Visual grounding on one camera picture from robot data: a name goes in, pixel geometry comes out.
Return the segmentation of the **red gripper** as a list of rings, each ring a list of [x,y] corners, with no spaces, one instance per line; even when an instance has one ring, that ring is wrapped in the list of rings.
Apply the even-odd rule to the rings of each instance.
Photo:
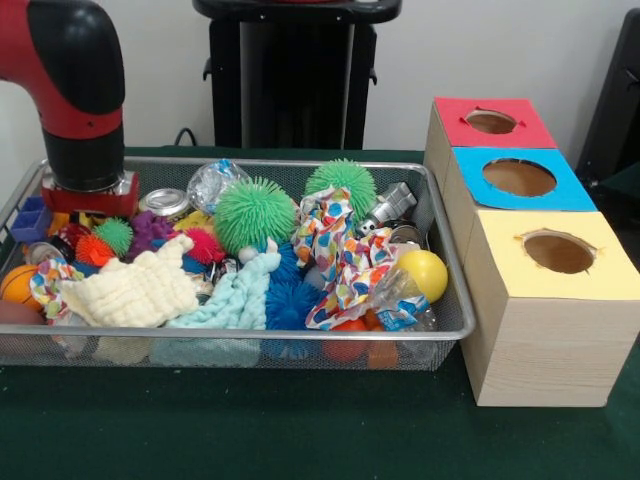
[[[41,195],[53,212],[85,212],[107,217],[130,218],[136,214],[139,202],[139,175],[125,172],[112,188],[95,192],[76,192],[59,187],[51,172],[42,178]]]

